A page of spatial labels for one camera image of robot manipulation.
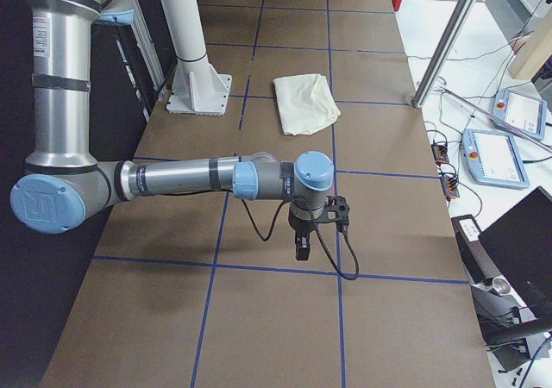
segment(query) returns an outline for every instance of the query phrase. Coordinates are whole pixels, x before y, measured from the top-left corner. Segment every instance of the blue joint cap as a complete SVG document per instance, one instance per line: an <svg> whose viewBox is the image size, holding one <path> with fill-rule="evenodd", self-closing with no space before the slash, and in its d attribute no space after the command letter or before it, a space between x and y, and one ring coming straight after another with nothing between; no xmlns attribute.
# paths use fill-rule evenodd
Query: blue joint cap
<svg viewBox="0 0 552 388"><path fill-rule="evenodd" d="M63 179L51 175L21 178L11 189L9 203L27 227L50 235L75 228L86 218L80 195Z"/></svg>
<svg viewBox="0 0 552 388"><path fill-rule="evenodd" d="M334 180L334 163L324 153L309 151L295 161L295 175L299 182L310 190L329 190Z"/></svg>
<svg viewBox="0 0 552 388"><path fill-rule="evenodd" d="M251 161L238 162L232 173L232 191L234 197L242 200L255 200L259 194L259 176Z"/></svg>
<svg viewBox="0 0 552 388"><path fill-rule="evenodd" d="M95 21L96 24L103 24L104 26L128 26L132 24L135 19L135 10L130 9L127 11L118 12L106 12L102 13Z"/></svg>

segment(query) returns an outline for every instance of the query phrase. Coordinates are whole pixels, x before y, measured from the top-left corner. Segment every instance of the folded towel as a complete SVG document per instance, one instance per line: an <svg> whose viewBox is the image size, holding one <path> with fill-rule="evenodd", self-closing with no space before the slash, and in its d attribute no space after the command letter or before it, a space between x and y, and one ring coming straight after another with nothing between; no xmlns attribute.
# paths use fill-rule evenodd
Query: folded towel
<svg viewBox="0 0 552 388"><path fill-rule="evenodd" d="M312 135L341 114L325 76L318 73L276 78L276 100L286 135Z"/></svg>

